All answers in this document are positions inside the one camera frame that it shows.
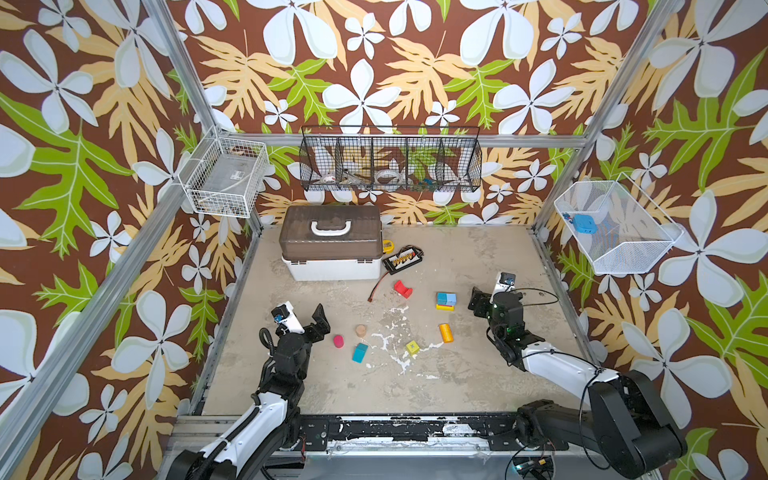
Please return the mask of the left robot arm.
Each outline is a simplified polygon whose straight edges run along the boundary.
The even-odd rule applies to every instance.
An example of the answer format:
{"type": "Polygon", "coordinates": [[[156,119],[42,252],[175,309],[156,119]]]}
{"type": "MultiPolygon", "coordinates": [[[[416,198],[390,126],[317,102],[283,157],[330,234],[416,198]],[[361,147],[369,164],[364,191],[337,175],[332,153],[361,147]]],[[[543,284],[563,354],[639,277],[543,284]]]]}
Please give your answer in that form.
{"type": "Polygon", "coordinates": [[[180,452],[171,463],[169,479],[249,479],[274,452],[298,441],[299,401],[312,346],[330,333],[331,326],[321,304],[306,326],[288,301],[274,307],[271,316],[275,330],[259,330],[268,357],[252,405],[215,441],[197,451],[180,452]]]}

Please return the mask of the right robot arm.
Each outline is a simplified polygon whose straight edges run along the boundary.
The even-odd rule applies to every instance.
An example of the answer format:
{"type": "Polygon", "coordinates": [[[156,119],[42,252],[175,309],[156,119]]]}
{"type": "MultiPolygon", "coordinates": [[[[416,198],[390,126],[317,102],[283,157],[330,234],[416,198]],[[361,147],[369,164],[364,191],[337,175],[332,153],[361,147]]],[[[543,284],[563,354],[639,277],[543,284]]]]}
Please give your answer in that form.
{"type": "Polygon", "coordinates": [[[519,407],[512,430],[524,448],[576,445],[635,479],[688,454],[684,434],[647,375],[620,373],[567,353],[529,331],[521,291],[503,286],[471,291],[469,310],[487,321],[486,337],[509,367],[573,394],[578,405],[552,400],[519,407]]]}

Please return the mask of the orange cylinder block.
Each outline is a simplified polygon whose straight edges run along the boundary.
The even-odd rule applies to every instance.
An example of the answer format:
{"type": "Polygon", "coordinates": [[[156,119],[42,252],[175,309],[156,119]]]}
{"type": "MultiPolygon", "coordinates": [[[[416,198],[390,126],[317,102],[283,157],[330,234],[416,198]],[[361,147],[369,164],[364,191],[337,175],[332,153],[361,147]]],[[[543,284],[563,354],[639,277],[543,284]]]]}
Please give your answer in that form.
{"type": "Polygon", "coordinates": [[[454,336],[453,336],[453,333],[452,333],[452,329],[451,329],[449,324],[442,323],[442,324],[440,324],[438,326],[438,328],[439,328],[439,331],[440,331],[440,335],[441,335],[442,341],[444,343],[452,343],[454,341],[454,336]]]}

